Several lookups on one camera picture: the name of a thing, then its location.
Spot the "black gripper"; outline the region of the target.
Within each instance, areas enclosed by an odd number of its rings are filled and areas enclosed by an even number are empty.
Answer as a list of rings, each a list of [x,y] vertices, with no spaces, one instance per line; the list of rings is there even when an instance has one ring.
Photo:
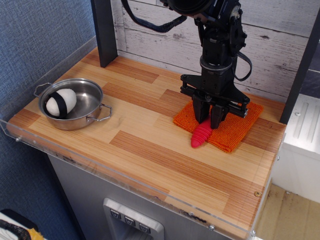
[[[218,129],[228,114],[246,117],[250,98],[236,88],[233,68],[201,70],[201,75],[183,74],[181,93],[192,98],[195,119],[202,123],[208,116],[210,107],[210,127]]]

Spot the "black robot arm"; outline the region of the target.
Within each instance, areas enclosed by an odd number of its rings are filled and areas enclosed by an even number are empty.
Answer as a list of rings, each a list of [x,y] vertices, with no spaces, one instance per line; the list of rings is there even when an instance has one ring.
[[[181,93],[192,98],[198,123],[210,119],[217,129],[227,114],[244,118],[250,99],[235,87],[238,58],[251,63],[240,50],[247,34],[237,0],[164,0],[163,5],[194,19],[202,46],[201,74],[183,74]]]

